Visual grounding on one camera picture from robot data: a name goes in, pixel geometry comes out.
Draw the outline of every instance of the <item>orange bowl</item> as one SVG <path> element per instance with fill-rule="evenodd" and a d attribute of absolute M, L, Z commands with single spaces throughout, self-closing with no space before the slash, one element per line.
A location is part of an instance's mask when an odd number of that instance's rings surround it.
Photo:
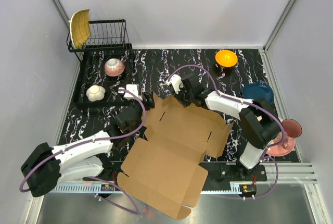
<path fill-rule="evenodd" d="M 228 51 L 226 49 L 217 52 L 215 55 L 215 60 L 219 65 L 226 68 L 235 66 L 238 62 L 237 55 L 234 52 Z"/>

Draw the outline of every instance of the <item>dish rack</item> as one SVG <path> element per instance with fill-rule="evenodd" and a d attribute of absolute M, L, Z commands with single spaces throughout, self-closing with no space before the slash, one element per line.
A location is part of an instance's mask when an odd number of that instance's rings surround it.
<path fill-rule="evenodd" d="M 92 108 L 126 106 L 130 101 L 118 94 L 118 87 L 133 83 L 134 53 L 126 29 L 126 20 L 89 21 L 90 36 L 78 48 L 72 43 L 70 32 L 67 36 L 69 52 L 75 53 L 80 61 L 79 77 L 76 81 L 72 103 L 80 110 Z M 83 52 L 82 59 L 78 53 Z M 108 59 L 120 59 L 125 65 L 123 74 L 109 77 L 104 65 Z M 90 102 L 86 96 L 92 85 L 102 86 L 106 92 L 101 101 Z"/>

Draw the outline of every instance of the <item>cardboard flap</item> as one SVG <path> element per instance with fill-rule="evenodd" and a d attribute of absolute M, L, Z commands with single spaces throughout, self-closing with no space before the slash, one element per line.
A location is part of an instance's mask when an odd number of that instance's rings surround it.
<path fill-rule="evenodd" d="M 223 129 L 211 132 L 207 142 L 207 155 L 217 158 L 223 154 L 232 127 L 233 123 L 224 125 Z"/>
<path fill-rule="evenodd" d="M 184 106 L 182 104 L 180 104 L 177 101 L 177 99 L 174 96 L 172 96 L 172 95 L 169 95 L 162 102 L 162 107 L 163 108 L 166 108 L 168 105 L 173 105 L 173 106 L 177 106 L 177 107 L 180 107 L 180 108 L 184 109 Z"/>
<path fill-rule="evenodd" d="M 162 111 L 161 117 L 151 127 L 155 133 L 162 134 L 200 153 L 206 151 L 206 140 L 210 129 L 215 128 L 208 119 L 173 105 L 168 105 L 167 109 Z"/>
<path fill-rule="evenodd" d="M 184 219 L 191 213 L 190 208 L 182 206 L 180 203 L 150 189 L 148 186 L 137 182 L 123 173 L 118 174 L 117 182 L 126 193 L 174 219 Z"/>
<path fill-rule="evenodd" d="M 213 113 L 216 114 L 216 115 L 215 115 L 215 119 L 214 119 L 213 121 L 216 123 L 216 125 L 217 125 L 217 127 L 218 127 L 219 129 L 223 130 L 226 126 L 230 126 L 230 125 L 227 125 L 227 124 L 226 124 L 225 120 L 223 119 L 223 117 L 222 117 L 220 114 L 218 114 L 217 112 L 213 112 Z"/>
<path fill-rule="evenodd" d="M 203 161 L 206 154 L 206 149 L 204 149 L 203 151 L 198 151 L 188 146 L 185 146 L 184 144 L 170 139 L 163 134 L 154 132 L 151 126 L 147 127 L 145 131 L 145 136 L 149 142 L 157 143 L 161 147 L 172 151 L 174 154 L 182 156 L 185 159 L 192 160 L 197 164 Z"/>
<path fill-rule="evenodd" d="M 131 175 L 132 171 L 135 167 L 135 164 L 137 164 L 137 162 L 139 161 L 141 154 L 143 152 L 143 150 L 146 148 L 147 146 L 147 142 L 134 142 L 131 151 L 128 153 L 128 155 L 126 156 L 125 161 L 122 163 L 121 165 L 121 169 L 127 174 L 127 175 Z"/>
<path fill-rule="evenodd" d="M 189 112 L 192 112 L 198 116 L 201 116 L 201 117 L 205 117 L 211 121 L 216 121 L 217 117 L 221 118 L 221 116 L 219 115 L 219 113 L 216 113 L 214 111 L 211 111 L 211 110 L 207 110 L 207 109 L 204 109 L 204 108 L 201 108 L 201 107 L 197 107 L 195 104 L 191 104 L 189 105 L 188 107 L 185 108 L 186 111 L 189 111 Z"/>
<path fill-rule="evenodd" d="M 129 162 L 125 164 L 126 158 L 121 169 L 125 173 L 131 171 L 128 175 L 132 180 L 148 186 L 178 203 L 182 202 L 192 175 L 198 166 L 196 162 L 141 138 L 135 141 L 130 153 L 135 154 L 139 159 L 129 157 Z"/>
<path fill-rule="evenodd" d="M 155 108 L 146 111 L 147 117 L 146 117 L 145 127 L 147 127 L 148 125 L 152 125 L 156 121 L 159 121 L 164 111 L 162 107 L 163 99 L 159 98 L 157 94 L 155 94 L 154 92 L 152 94 L 152 97 L 155 102 Z"/>
<path fill-rule="evenodd" d="M 182 202 L 183 205 L 189 207 L 196 206 L 207 176 L 208 176 L 208 171 L 198 165 L 192 176 L 191 183 L 187 188 L 186 194 Z"/>

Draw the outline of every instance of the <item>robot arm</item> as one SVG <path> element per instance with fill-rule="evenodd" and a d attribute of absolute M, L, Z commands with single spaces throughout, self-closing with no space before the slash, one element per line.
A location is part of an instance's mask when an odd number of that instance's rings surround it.
<path fill-rule="evenodd" d="M 138 96 L 137 87 L 138 85 L 134 85 L 131 91 L 136 90 L 134 94 L 143 101 L 146 110 L 154 108 L 152 95 L 144 93 L 142 96 Z M 110 180 L 112 164 L 106 153 L 122 147 L 130 138 L 117 139 L 112 142 L 99 139 L 131 133 L 141 124 L 141 117 L 141 106 L 132 100 L 131 106 L 124 107 L 106 129 L 92 136 L 65 145 L 53 147 L 47 143 L 38 145 L 21 167 L 21 171 L 26 177 L 41 161 L 50 157 L 27 179 L 32 195 L 34 197 L 45 195 L 58 184 L 84 177 L 98 176 L 101 179 Z"/>
<path fill-rule="evenodd" d="M 184 78 L 173 75 L 167 84 L 172 85 L 174 97 L 184 107 L 194 103 L 198 107 L 223 112 L 240 120 L 248 142 L 239 161 L 246 169 L 253 169 L 258 164 L 268 143 L 280 132 L 279 126 L 270 117 L 244 104 L 244 102 L 256 104 L 277 117 L 271 105 L 263 98 L 254 101 L 228 95 L 228 98 L 236 99 L 232 101 L 221 97 L 214 90 L 205 89 L 193 73 Z"/>

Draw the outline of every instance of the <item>dark blue bowl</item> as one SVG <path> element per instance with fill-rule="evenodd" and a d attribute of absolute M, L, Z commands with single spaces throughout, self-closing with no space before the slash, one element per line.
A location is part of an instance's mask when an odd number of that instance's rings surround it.
<path fill-rule="evenodd" d="M 269 103 L 274 100 L 274 92 L 272 88 L 265 82 L 259 81 L 256 83 L 245 85 L 243 88 L 243 97 L 246 99 L 265 98 Z"/>

